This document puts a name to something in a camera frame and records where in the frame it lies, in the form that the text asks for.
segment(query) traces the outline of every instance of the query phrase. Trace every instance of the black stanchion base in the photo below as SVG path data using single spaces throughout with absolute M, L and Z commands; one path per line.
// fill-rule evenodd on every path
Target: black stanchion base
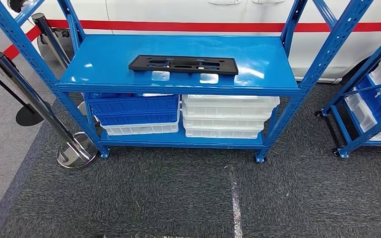
M 34 113 L 31 113 L 31 111 L 28 108 L 22 107 L 18 111 L 17 116 L 15 117 L 15 120 L 18 125 L 32 126 L 39 124 L 43 121 L 42 116 L 38 112 L 36 112 L 36 110 L 30 104 L 28 104 L 28 106 L 33 110 Z

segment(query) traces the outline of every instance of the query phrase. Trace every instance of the white car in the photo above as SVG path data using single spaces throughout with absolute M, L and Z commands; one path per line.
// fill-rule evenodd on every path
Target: white car
M 338 16 L 349 0 L 325 0 Z M 8 4 L 24 0 L 8 0 Z M 88 34 L 279 35 L 293 0 L 71 0 L 80 20 L 117 21 L 121 30 L 84 29 Z M 45 0 L 36 12 L 65 20 L 57 0 Z M 25 32 L 33 27 L 26 22 Z M 290 52 L 296 77 L 303 77 L 328 36 L 329 29 L 312 1 L 302 14 Z M 336 83 L 381 44 L 381 0 L 375 0 L 359 26 L 322 75 Z

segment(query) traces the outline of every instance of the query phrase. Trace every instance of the blue plastic bin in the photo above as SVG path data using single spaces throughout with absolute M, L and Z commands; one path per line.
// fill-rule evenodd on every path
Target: blue plastic bin
M 147 123 L 169 123 L 177 121 L 178 95 L 129 96 L 99 98 L 90 93 L 85 102 L 91 106 L 101 125 L 127 125 Z
M 131 115 L 99 116 L 101 125 L 127 125 L 127 124 L 147 124 L 147 123 L 168 123 L 177 121 L 177 109 L 175 112 Z
M 179 96 L 155 96 L 155 97 L 122 97 L 122 98 L 91 98 L 85 102 L 93 109 L 96 116 L 124 115 L 131 113 L 156 114 L 162 112 L 177 112 Z
M 372 87 L 374 85 L 375 84 L 370 79 L 369 75 L 366 75 L 364 79 L 361 80 L 356 87 L 357 89 L 362 89 L 362 88 Z M 372 111 L 373 116 L 375 117 L 377 122 L 381 121 L 381 94 L 376 97 L 379 91 L 380 89 L 371 89 L 371 90 L 360 92 L 360 96 L 363 98 L 367 106 Z

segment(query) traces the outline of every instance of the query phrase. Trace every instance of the stanchion base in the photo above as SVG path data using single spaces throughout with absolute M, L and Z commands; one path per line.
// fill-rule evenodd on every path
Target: stanchion base
M 43 121 L 42 116 L 30 105 L 27 104 L 34 113 L 32 113 L 27 107 L 22 107 L 15 117 L 15 121 L 21 126 L 37 125 Z
M 85 102 L 82 102 L 78 105 L 78 110 L 82 113 L 83 116 L 87 117 L 87 109 L 85 108 Z M 100 121 L 96 116 L 94 116 L 94 125 L 98 126 L 100 125 Z
M 73 137 L 88 152 L 90 157 L 78 155 L 68 143 L 64 143 L 59 147 L 56 156 L 58 163 L 65 169 L 79 170 L 89 165 L 97 157 L 99 151 L 84 132 L 78 132 Z

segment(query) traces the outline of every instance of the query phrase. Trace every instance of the caster wheel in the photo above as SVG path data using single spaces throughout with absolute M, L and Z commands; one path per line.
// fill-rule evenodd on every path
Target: caster wheel
M 322 111 L 316 111 L 316 112 L 315 112 L 315 116 L 316 116 L 317 118 L 322 118 L 322 117 L 323 117 Z
M 335 157 L 339 157 L 339 156 L 340 156 L 339 151 L 338 151 L 337 148 L 333 148 L 333 149 L 332 149 L 332 154 L 333 154 Z

